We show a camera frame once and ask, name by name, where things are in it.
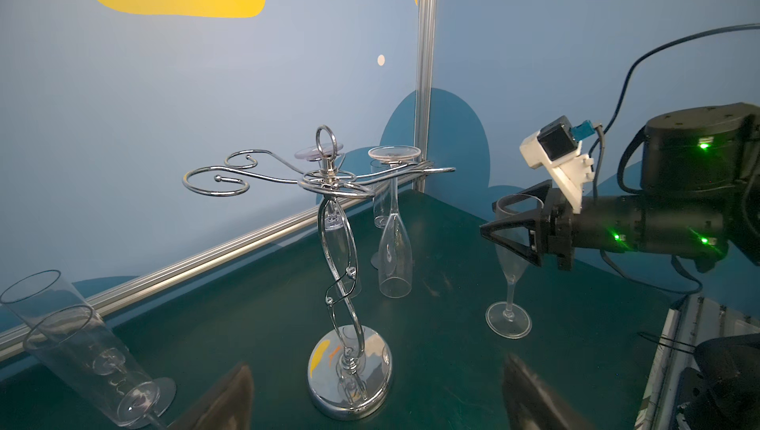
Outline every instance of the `clear plastic glass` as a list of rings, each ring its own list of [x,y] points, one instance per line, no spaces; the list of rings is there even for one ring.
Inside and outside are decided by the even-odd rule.
[[[537,197],[530,195],[509,195],[502,197],[496,202],[495,214],[497,219],[514,216],[527,210],[543,207],[543,202]],[[530,245],[528,230],[524,227],[503,229],[496,232],[497,235],[511,239],[522,245]],[[501,245],[496,245],[496,255],[507,279],[507,301],[496,302],[489,306],[486,311],[486,321],[494,333],[510,339],[519,339],[527,336],[533,327],[533,321],[522,307],[515,305],[515,286],[520,277],[525,273],[529,263],[517,254],[509,251]]]
[[[391,167],[378,159],[373,159],[369,162],[369,166],[373,173],[385,171]],[[388,216],[391,214],[391,180],[375,184],[375,196],[372,198],[372,212],[375,227],[385,229],[385,224],[388,223]],[[380,256],[377,252],[372,254],[369,263],[375,268],[380,266]]]
[[[60,271],[49,270],[34,273],[9,286],[0,295],[0,304],[29,328],[34,328],[56,311],[86,305],[87,301]]]
[[[333,209],[331,203],[327,205],[327,212],[325,216],[325,240],[333,252],[331,257],[335,262],[336,269],[340,274],[343,274],[349,266],[349,246],[346,231],[344,230],[343,218]],[[341,282],[346,290],[351,290],[353,286],[353,292],[348,295],[350,298],[355,298],[362,291],[362,278],[359,273],[356,274],[356,285],[353,284],[353,280],[349,277],[344,277],[341,279]]]
[[[89,306],[47,316],[24,339],[24,349],[116,425],[166,428],[158,416],[174,397],[174,382],[151,379]]]
[[[401,298],[412,291],[412,246],[398,212],[398,178],[389,181],[391,213],[378,247],[378,277],[383,295]]]

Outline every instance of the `black cable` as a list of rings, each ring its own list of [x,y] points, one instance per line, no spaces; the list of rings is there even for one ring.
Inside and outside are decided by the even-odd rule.
[[[625,97],[625,91],[628,90],[628,83],[631,81],[633,70],[636,69],[636,66],[641,64],[641,61],[644,61],[649,56],[653,54],[657,54],[664,49],[668,49],[669,47],[673,47],[675,45],[685,43],[686,41],[698,40],[699,38],[712,36],[713,34],[731,33],[734,31],[745,31],[745,30],[760,30],[760,23],[749,23],[746,25],[725,26],[725,27],[715,28],[713,30],[702,31],[701,33],[685,36],[683,38],[679,38],[678,40],[670,41],[670,43],[665,43],[663,45],[660,45],[652,49],[649,53],[646,53],[645,55],[642,55],[640,58],[636,59],[636,62],[633,63],[633,65],[631,66],[631,69],[628,70],[628,74],[625,76],[625,82],[622,83],[622,91],[620,92],[620,98],[618,98],[618,103],[617,103],[617,106],[615,107],[615,113],[613,113],[613,118],[610,119],[610,122],[607,124],[607,127],[604,128],[604,133],[606,133],[607,131],[610,131],[610,129],[613,126],[613,123],[615,123],[615,120],[617,119],[617,116],[620,113],[620,107],[622,106],[623,97]],[[594,152],[594,148],[597,146],[598,143],[599,143],[599,140],[594,141],[594,144],[591,145],[591,150],[588,150],[589,156],[591,156],[591,153]]]
[[[594,182],[592,183],[594,185],[594,204],[596,204],[597,197],[599,196],[597,184],[599,182],[599,175],[602,170],[602,160],[604,159],[604,131],[602,131],[602,125],[596,125],[594,127],[594,130],[597,131],[597,136],[599,137],[597,139],[599,142],[599,159],[597,160],[597,168],[594,173]]]
[[[694,352],[687,351],[686,349],[680,349],[680,348],[677,348],[675,346],[670,346],[670,344],[661,343],[660,340],[666,340],[666,341],[670,341],[671,343],[680,344],[682,346],[688,346],[688,347],[692,347],[692,348],[696,347],[693,344],[684,343],[683,341],[672,340],[669,337],[664,337],[662,335],[658,336],[658,335],[656,335],[654,333],[650,333],[648,331],[637,331],[636,334],[638,334],[639,337],[642,337],[643,339],[645,339],[647,341],[651,341],[652,343],[657,344],[658,346],[662,346],[662,347],[666,347],[666,348],[670,348],[670,349],[675,349],[676,351],[685,352],[686,354],[694,354]]]
[[[625,185],[625,168],[628,167],[628,161],[631,159],[633,153],[638,150],[638,147],[640,147],[642,143],[644,143],[646,137],[644,134],[644,129],[646,129],[646,127],[641,127],[641,129],[636,132],[636,134],[633,136],[633,139],[631,140],[631,143],[625,147],[625,150],[622,152],[622,157],[620,157],[620,161],[618,162],[618,187],[630,195],[640,195],[644,192],[643,189],[629,188]]]
[[[752,224],[752,221],[749,220],[747,203],[749,202],[749,193],[752,190],[752,185],[755,183],[755,178],[757,178],[758,175],[760,175],[760,154],[758,154],[758,157],[755,159],[755,166],[752,169],[752,173],[750,173],[749,181],[747,181],[747,187],[744,189],[744,194],[742,195],[742,202],[740,205],[742,209],[742,218],[744,218],[744,222],[747,224],[747,227],[749,227],[749,230],[751,230],[756,237],[760,237],[760,233],[758,233],[758,230],[755,228],[755,225]]]
[[[621,277],[625,278],[626,280],[630,282],[638,283],[639,285],[650,286],[657,290],[662,290],[663,292],[679,293],[680,295],[693,295],[694,293],[699,293],[702,291],[702,283],[699,280],[697,280],[693,275],[691,275],[688,271],[686,271],[683,265],[681,265],[681,262],[679,262],[678,257],[676,257],[675,255],[670,256],[670,264],[673,266],[673,268],[676,269],[676,272],[678,272],[680,276],[688,280],[691,280],[692,282],[697,283],[697,287],[694,290],[688,290],[688,291],[671,290],[670,288],[663,288],[661,286],[652,285],[651,283],[646,283],[640,280],[636,280],[635,278],[631,277],[628,273],[625,273],[624,271],[622,271],[622,268],[618,267],[618,264],[613,262],[613,259],[611,259],[610,256],[607,255],[606,252],[600,249],[599,255],[601,255],[602,260],[606,262],[607,265],[612,267],[613,270],[617,272],[618,275],[620,275]]]

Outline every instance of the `blue wall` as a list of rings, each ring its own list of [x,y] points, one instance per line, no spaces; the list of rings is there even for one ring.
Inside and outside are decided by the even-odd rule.
[[[181,179],[234,150],[290,157],[321,123],[346,150],[378,144],[414,89],[416,21],[413,0],[267,0],[239,19],[0,0],[0,290],[50,268],[150,273],[312,207],[294,186],[216,199]]]
[[[640,55],[701,30],[757,21],[760,0],[439,0],[429,156],[460,169],[432,177],[428,192],[490,217],[491,201],[549,177],[519,153],[529,134],[561,115],[607,122]],[[758,31],[692,41],[648,59],[608,135],[602,179],[651,117],[693,106],[760,105],[758,79]],[[619,194],[613,183],[604,185],[607,194]],[[598,253],[578,258],[607,270]],[[692,287],[668,257],[616,260],[642,280]],[[736,250],[702,278],[711,298],[760,315],[760,270]]]

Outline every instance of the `tipped-over glass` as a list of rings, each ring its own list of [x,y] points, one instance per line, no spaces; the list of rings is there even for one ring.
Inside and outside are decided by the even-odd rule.
[[[166,428],[172,379],[152,379],[60,271],[34,273],[0,295],[31,331],[24,349],[116,425]]]
[[[499,220],[537,207],[543,207],[543,202],[535,196],[509,195],[502,197],[494,204],[494,213],[496,219]],[[530,246],[528,230],[524,227],[502,229],[495,234]],[[533,327],[533,322],[530,320],[527,311],[512,302],[515,297],[515,285],[525,273],[528,262],[498,244],[496,245],[496,255],[507,279],[507,301],[496,302],[489,306],[486,311],[486,322],[494,333],[516,340],[527,336]]]

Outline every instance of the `black object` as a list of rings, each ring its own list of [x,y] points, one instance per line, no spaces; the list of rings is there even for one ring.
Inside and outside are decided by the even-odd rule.
[[[239,362],[169,425],[169,430],[248,430],[253,389],[251,368]]]
[[[726,256],[729,241],[760,265],[760,201],[752,200],[760,197],[760,183],[753,183],[760,108],[736,103],[650,120],[621,158],[621,185],[641,143],[644,189],[629,189],[637,194],[584,197],[581,213],[573,214],[562,192],[545,181],[519,193],[538,197],[543,208],[484,224],[481,235],[537,266],[543,254],[555,254],[562,270],[572,268],[575,247],[583,247],[671,254],[692,259],[704,273]],[[513,227],[530,231],[530,247],[495,234]]]
[[[552,161],[562,158],[578,148],[578,142],[573,138],[570,131],[571,127],[568,118],[561,116],[538,133],[538,142]]]
[[[695,379],[689,369],[681,376],[681,413],[689,428],[760,428],[760,333],[704,341],[694,349],[694,360],[701,376]]]
[[[502,396],[512,430],[594,430],[515,354],[504,364]]]
[[[747,103],[654,117],[625,149],[618,185],[623,191],[654,197],[718,197],[749,180],[758,138],[760,107]],[[623,184],[623,171],[642,143],[641,190],[634,190]]]

